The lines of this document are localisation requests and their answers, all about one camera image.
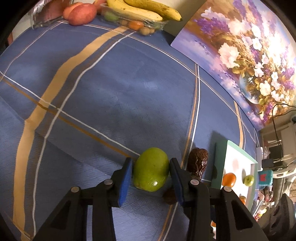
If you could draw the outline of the large green mango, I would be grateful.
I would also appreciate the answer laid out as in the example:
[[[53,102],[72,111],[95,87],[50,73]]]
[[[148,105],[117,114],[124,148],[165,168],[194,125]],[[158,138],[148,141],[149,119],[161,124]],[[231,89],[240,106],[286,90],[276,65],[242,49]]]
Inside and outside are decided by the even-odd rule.
[[[133,167],[133,185],[148,192],[158,191],[165,185],[169,175],[167,154],[159,148],[145,150]]]

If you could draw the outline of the small orange near finger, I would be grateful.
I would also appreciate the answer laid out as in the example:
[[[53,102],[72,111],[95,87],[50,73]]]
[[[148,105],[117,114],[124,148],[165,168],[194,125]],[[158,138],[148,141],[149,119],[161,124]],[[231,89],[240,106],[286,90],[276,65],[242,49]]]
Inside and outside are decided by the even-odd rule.
[[[240,196],[239,199],[242,201],[244,205],[246,205],[246,197],[245,196]]]

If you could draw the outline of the orange in tray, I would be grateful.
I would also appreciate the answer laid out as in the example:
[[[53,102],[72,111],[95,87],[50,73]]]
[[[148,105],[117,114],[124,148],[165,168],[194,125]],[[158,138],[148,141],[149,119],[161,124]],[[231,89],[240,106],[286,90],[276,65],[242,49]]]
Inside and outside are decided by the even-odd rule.
[[[232,188],[236,183],[236,175],[234,173],[226,173],[222,179],[222,186]]]

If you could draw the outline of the small green apple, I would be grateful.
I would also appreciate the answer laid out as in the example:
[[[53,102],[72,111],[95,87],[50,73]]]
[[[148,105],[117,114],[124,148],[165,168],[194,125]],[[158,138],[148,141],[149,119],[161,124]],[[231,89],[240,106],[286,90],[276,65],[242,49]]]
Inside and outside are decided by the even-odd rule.
[[[250,187],[254,184],[254,176],[253,175],[247,175],[243,178],[243,184],[247,187]]]

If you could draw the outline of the teal toy box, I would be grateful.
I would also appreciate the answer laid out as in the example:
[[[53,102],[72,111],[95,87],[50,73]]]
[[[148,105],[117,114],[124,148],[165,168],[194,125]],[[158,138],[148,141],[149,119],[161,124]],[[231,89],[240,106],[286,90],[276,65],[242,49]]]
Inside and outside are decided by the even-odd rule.
[[[272,170],[262,170],[258,172],[259,187],[271,186],[273,184],[273,171]]]

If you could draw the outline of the white tray teal rim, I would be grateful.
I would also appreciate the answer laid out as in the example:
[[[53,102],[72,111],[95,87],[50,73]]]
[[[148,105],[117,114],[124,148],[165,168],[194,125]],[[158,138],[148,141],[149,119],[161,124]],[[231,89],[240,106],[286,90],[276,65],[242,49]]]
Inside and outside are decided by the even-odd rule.
[[[211,187],[221,189],[223,176],[233,173],[236,182],[232,190],[237,196],[246,197],[246,207],[248,210],[253,205],[256,184],[248,187],[243,183],[247,175],[252,175],[257,180],[258,162],[230,140],[221,140],[215,146],[215,159],[212,174]]]

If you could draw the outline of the black power adapter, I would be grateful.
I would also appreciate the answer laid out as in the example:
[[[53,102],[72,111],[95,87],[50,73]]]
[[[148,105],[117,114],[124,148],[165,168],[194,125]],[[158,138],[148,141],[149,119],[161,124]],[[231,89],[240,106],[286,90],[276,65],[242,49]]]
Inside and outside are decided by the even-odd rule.
[[[272,168],[273,166],[274,166],[273,159],[268,158],[268,159],[263,159],[261,161],[261,167],[263,169]]]

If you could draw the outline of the dark brown avocado lower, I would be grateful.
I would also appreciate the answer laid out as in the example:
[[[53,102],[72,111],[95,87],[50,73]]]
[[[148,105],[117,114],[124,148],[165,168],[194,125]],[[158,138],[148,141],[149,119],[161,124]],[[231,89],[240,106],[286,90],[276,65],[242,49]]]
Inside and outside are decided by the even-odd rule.
[[[168,205],[173,205],[175,203],[177,203],[177,197],[175,194],[175,190],[173,188],[173,186],[171,186],[170,188],[168,188],[162,196],[164,202]]]

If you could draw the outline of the dark brown avocado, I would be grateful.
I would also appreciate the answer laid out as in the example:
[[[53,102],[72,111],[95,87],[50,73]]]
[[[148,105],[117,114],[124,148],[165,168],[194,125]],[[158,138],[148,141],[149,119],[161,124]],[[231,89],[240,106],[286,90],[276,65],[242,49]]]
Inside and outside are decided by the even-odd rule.
[[[208,164],[208,156],[206,149],[193,148],[189,153],[186,170],[201,180]]]
[[[168,188],[162,196],[164,202],[168,205],[173,205],[175,203],[177,203],[177,197],[175,194],[175,190],[173,188],[173,186],[171,186],[170,188]]]

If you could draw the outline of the dark brown avocado upper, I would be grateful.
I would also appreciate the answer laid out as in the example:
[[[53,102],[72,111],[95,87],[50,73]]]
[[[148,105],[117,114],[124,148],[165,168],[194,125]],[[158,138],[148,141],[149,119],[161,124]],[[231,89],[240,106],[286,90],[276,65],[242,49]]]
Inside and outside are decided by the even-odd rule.
[[[186,170],[201,180],[208,164],[208,156],[206,149],[193,148],[189,153]]]

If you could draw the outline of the white power strip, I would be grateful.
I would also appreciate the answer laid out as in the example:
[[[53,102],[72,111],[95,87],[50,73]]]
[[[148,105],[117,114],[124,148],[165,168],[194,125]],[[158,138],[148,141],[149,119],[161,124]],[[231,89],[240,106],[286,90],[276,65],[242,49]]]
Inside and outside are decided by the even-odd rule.
[[[262,160],[264,159],[263,156],[263,147],[256,147],[256,161],[258,163],[257,170],[262,171]]]

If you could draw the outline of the blue plaid tablecloth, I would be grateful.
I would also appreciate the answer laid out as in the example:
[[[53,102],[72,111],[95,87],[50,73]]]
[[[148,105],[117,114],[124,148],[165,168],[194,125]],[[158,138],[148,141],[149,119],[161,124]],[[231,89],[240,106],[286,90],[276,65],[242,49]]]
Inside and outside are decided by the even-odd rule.
[[[228,139],[255,156],[258,135],[233,98],[170,44],[96,19],[28,29],[1,54],[1,214],[32,240],[73,186],[109,178],[157,147],[181,165]]]

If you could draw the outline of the floral painting canvas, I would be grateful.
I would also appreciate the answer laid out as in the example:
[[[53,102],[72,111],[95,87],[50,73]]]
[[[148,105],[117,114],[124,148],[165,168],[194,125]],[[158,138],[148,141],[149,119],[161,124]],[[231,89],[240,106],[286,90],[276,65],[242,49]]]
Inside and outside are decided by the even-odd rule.
[[[295,41],[261,1],[206,1],[171,46],[223,86],[257,129],[295,102]]]

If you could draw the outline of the red apple front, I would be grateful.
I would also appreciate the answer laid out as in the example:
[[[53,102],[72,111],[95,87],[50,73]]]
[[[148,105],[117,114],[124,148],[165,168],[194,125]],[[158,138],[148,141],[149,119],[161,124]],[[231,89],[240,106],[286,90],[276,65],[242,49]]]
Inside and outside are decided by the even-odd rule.
[[[68,22],[72,26],[85,25],[93,21],[96,15],[97,8],[95,5],[81,4],[70,12]]]

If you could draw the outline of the red apple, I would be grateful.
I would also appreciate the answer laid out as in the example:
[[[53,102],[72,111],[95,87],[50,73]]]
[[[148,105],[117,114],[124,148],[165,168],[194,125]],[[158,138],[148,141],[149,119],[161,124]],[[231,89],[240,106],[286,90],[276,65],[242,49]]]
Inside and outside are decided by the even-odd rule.
[[[63,19],[68,20],[69,15],[74,10],[74,8],[76,8],[77,6],[82,5],[82,4],[83,4],[82,2],[76,2],[76,3],[73,3],[69,6],[67,6],[63,11],[63,15],[62,15]]]
[[[81,4],[70,12],[68,22],[72,26],[85,25],[93,21],[96,15],[97,8],[95,5]]]

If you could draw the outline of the clear plastic fruit container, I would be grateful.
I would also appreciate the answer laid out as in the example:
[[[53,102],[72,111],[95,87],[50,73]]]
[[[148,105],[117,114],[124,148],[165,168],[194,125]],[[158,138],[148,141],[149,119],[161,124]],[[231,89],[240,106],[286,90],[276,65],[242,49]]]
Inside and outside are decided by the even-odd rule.
[[[143,36],[162,31],[168,21],[149,20],[135,14],[128,14],[125,11],[118,11],[110,8],[107,4],[101,4],[101,15],[107,22],[127,27]]]

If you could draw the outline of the red apple behind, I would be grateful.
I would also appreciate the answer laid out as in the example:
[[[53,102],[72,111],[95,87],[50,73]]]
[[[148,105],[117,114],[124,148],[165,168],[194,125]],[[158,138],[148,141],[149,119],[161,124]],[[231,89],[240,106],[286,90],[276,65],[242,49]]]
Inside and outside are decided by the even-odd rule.
[[[76,3],[73,3],[69,6],[67,6],[63,11],[63,15],[62,15],[63,19],[68,20],[69,15],[74,10],[74,8],[76,8],[77,6],[82,5],[82,4],[83,4],[82,2],[76,2]]]

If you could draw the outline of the yellow banana bunch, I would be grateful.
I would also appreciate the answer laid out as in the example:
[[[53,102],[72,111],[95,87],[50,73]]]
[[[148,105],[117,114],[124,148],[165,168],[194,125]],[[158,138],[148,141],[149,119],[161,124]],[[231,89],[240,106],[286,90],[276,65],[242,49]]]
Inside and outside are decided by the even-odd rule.
[[[107,5],[123,14],[143,17],[153,21],[182,21],[181,14],[174,8],[156,1],[106,1]]]

